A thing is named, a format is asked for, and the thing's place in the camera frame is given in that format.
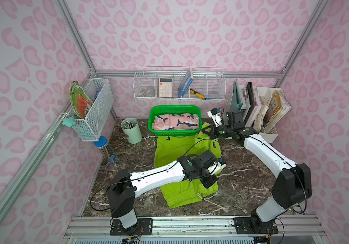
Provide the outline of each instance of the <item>metal base plate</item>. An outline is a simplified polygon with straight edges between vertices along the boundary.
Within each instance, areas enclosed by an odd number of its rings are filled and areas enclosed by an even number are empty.
[[[266,227],[259,228],[257,232],[253,231],[249,224],[250,218],[248,217],[242,217],[242,218],[234,218],[234,225],[235,230],[237,231],[237,234],[272,234],[272,233],[279,233],[279,230],[277,229],[277,226],[275,224],[275,221],[271,221],[270,225],[267,225]]]
[[[137,225],[142,226],[143,228],[142,235],[152,235],[153,219],[138,218]],[[140,227],[138,227],[137,230],[135,229],[132,230],[133,227],[130,227],[126,230],[128,233],[124,232],[122,230],[121,222],[119,219],[114,219],[112,222],[112,226],[113,227],[111,228],[111,232],[109,233],[110,235],[128,235],[129,236],[130,234],[133,234],[138,236],[139,233],[141,232]]]

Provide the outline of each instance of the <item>book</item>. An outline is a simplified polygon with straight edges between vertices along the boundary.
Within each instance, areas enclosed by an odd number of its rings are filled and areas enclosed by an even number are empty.
[[[260,112],[261,109],[261,101],[260,101],[260,97],[258,96],[258,91],[257,89],[253,90],[253,95],[254,95],[254,99],[255,99],[255,106],[250,114],[250,117],[248,119],[248,121],[245,124],[245,127],[250,127],[253,125],[257,115]]]
[[[261,130],[261,125],[263,124],[264,116],[269,108],[269,106],[268,106],[269,100],[267,102],[267,100],[265,99],[264,96],[260,96],[260,102],[261,102],[261,109],[260,109],[260,112],[258,113],[258,115],[256,116],[255,124],[253,125],[253,128],[255,130],[257,130],[258,132],[260,132],[260,130]]]
[[[242,101],[239,97],[239,92],[237,90],[237,84],[236,82],[234,82],[233,87],[230,91],[230,95],[231,96],[231,103],[230,103],[230,109],[229,111],[235,111],[235,110],[239,110],[242,107]]]
[[[255,95],[253,94],[253,85],[251,82],[248,82],[248,84],[246,85],[246,93],[247,93],[247,97],[246,100],[249,101],[249,109],[248,112],[246,113],[244,122],[245,122],[245,126],[249,127],[251,125],[248,126],[249,124],[249,119],[250,119],[250,115],[252,114],[253,110],[255,109]]]
[[[189,87],[191,86],[191,83],[193,80],[194,80],[194,73],[192,68],[189,68],[187,73],[185,73],[183,81],[181,81],[181,84],[177,89],[178,98],[184,97],[187,90],[189,90]]]
[[[93,105],[93,101],[84,92],[83,88],[78,84],[78,81],[70,83],[69,96],[70,103],[76,115],[81,119],[85,119],[85,116]]]
[[[249,94],[247,92],[247,88],[246,86],[244,86],[241,89],[241,99],[243,99],[242,101],[242,109],[244,110],[242,113],[242,121],[245,121],[246,115],[249,112],[250,109],[250,103],[249,103]]]
[[[269,102],[268,111],[264,117],[264,132],[269,133],[291,108],[291,105],[285,100],[284,96],[279,91],[275,90]]]

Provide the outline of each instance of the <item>lime green clothing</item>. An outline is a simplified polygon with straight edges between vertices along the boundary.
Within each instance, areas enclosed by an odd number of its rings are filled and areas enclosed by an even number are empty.
[[[204,123],[202,128],[205,128],[208,125],[208,123]],[[196,135],[185,137],[158,136],[154,166],[158,168],[175,161],[193,144],[207,138],[209,138],[209,136],[201,131]],[[187,155],[200,155],[206,150],[210,150],[217,158],[222,156],[219,143],[213,140],[203,140],[197,143],[189,150]],[[182,182],[163,185],[160,189],[169,208],[177,208],[186,204],[201,201],[202,199],[197,196],[197,192],[199,192],[202,197],[206,197],[207,195],[218,191],[218,184],[215,182],[210,188],[206,189],[200,180],[193,180],[191,182],[185,180]]]

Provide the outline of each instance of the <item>calculator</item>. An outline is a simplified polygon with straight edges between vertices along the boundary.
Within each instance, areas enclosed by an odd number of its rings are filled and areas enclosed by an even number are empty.
[[[159,78],[158,80],[158,96],[160,98],[173,97],[173,80],[172,78]]]

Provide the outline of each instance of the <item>vent grille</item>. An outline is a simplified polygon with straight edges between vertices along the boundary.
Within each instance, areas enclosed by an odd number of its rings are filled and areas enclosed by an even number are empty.
[[[77,239],[75,244],[120,244],[122,238]],[[141,244],[255,244],[253,237],[217,237],[214,238],[142,238]]]

